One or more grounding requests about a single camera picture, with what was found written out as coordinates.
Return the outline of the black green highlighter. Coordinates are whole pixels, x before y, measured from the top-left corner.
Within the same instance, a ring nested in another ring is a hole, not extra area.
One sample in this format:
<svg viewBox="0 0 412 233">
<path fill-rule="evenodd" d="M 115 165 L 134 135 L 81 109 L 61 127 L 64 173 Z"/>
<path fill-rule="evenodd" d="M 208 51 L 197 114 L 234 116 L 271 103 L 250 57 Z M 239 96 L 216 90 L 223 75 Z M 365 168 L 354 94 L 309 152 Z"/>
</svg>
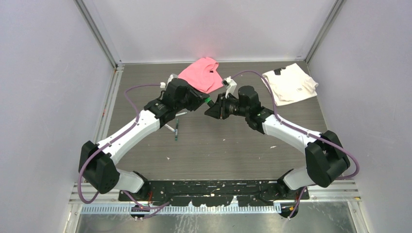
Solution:
<svg viewBox="0 0 412 233">
<path fill-rule="evenodd" d="M 209 100 L 209 101 L 207 102 L 207 105 L 208 105 L 209 108 L 211 108 L 211 107 L 213 107 L 213 106 L 215 105 L 215 102 L 212 101 L 212 100 Z"/>
</svg>

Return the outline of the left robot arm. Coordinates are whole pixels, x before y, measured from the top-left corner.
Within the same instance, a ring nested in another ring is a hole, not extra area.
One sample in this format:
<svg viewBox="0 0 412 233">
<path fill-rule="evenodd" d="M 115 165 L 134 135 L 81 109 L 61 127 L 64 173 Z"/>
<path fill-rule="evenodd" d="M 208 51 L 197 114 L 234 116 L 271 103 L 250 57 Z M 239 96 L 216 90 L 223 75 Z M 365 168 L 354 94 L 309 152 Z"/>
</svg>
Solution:
<svg viewBox="0 0 412 233">
<path fill-rule="evenodd" d="M 99 194 L 113 189 L 125 190 L 137 200 L 149 195 L 149 187 L 136 172 L 116 167 L 122 157 L 138 142 L 175 119 L 182 111 L 195 111 L 210 101 L 209 94 L 192 87 L 183 79 L 174 78 L 160 84 L 160 96 L 148 102 L 129 123 L 98 143 L 82 145 L 79 177 L 88 181 Z"/>
</svg>

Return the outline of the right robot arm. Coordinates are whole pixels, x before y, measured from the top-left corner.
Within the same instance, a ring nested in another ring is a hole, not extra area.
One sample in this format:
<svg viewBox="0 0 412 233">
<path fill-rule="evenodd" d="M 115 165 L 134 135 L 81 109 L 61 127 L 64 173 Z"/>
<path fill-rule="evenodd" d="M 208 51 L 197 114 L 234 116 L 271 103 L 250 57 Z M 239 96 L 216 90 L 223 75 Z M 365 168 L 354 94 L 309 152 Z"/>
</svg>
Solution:
<svg viewBox="0 0 412 233">
<path fill-rule="evenodd" d="M 216 119 L 226 119 L 231 115 L 244 117 L 251 129 L 276 137 L 303 153 L 305 166 L 291 169 L 277 180 L 277 191 L 282 198 L 291 198 L 297 189 L 304 186 L 326 188 L 350 167 L 334 132 L 307 130 L 276 116 L 261 105 L 258 93 L 251 86 L 242 86 L 237 97 L 221 93 L 216 101 L 206 100 L 206 103 L 209 106 L 206 116 Z"/>
</svg>

